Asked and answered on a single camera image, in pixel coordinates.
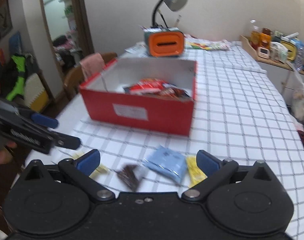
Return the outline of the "person's left hand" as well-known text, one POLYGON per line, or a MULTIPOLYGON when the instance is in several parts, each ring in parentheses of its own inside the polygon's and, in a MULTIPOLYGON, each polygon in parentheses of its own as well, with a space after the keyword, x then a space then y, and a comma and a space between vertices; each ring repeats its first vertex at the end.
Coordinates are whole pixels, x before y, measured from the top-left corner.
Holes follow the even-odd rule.
POLYGON ((8 164, 12 160, 13 160, 13 156, 9 150, 7 150, 5 147, 2 150, 0 150, 0 166, 4 164, 8 164))

